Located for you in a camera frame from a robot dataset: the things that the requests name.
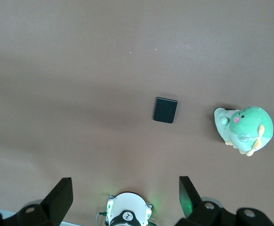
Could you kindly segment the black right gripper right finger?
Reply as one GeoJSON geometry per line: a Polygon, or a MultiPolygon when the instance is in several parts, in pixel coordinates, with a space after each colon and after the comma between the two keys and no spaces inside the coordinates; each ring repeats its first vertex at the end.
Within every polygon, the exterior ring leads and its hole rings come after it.
{"type": "Polygon", "coordinates": [[[179,200],[184,217],[174,226],[220,226],[221,208],[203,201],[188,176],[179,178],[179,200]]]}

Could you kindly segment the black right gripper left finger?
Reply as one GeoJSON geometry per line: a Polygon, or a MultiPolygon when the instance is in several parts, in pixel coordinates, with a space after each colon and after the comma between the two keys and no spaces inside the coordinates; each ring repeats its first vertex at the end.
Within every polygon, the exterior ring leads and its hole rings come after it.
{"type": "Polygon", "coordinates": [[[18,226],[59,226],[73,203],[71,178],[62,178],[39,204],[17,213],[18,226]]]}

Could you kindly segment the black phone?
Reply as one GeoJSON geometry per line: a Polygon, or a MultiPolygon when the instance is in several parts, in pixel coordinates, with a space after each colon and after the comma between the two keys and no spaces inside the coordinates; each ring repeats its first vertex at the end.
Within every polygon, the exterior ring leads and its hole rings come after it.
{"type": "Polygon", "coordinates": [[[177,105],[177,100],[157,97],[153,120],[172,124],[174,122],[177,105]]]}

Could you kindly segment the green plush dinosaur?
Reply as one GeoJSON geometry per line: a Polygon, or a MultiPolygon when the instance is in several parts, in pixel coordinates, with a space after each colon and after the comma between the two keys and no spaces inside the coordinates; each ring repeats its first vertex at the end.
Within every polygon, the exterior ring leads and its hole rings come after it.
{"type": "Polygon", "coordinates": [[[261,107],[250,106],[242,110],[217,108],[214,120],[225,144],[246,156],[252,156],[273,138],[273,121],[261,107]]]}

